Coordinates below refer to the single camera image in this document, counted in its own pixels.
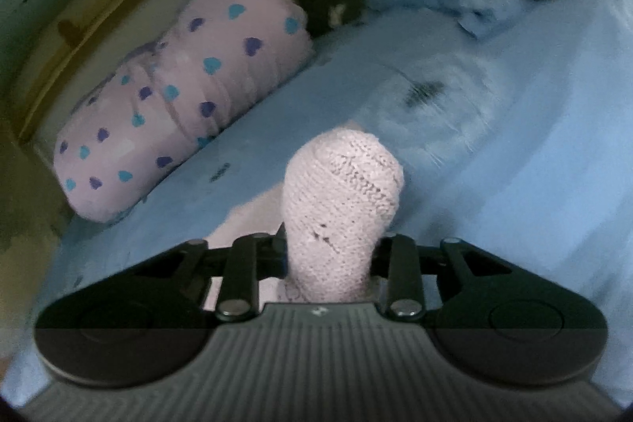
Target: silver bolt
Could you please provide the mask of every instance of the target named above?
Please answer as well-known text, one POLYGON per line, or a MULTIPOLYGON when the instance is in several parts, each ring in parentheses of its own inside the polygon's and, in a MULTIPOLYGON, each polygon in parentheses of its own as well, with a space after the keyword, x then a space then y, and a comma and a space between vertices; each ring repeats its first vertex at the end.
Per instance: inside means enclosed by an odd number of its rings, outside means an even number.
POLYGON ((244 299, 229 299, 228 301, 220 302, 218 311, 226 317, 239 317, 248 313, 251 305, 244 299))
POLYGON ((399 299, 393 302, 390 308, 397 317, 415 317, 422 311, 422 304, 413 299, 399 299))

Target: knitted sock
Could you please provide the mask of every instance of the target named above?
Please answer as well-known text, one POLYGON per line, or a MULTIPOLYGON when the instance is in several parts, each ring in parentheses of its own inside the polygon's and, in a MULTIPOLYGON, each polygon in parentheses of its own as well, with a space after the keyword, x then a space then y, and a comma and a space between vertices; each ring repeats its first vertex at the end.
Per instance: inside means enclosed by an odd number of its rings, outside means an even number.
POLYGON ((335 129, 299 149, 282 194, 289 274, 280 300, 369 299, 372 251, 403 184, 400 164, 372 134, 335 129))

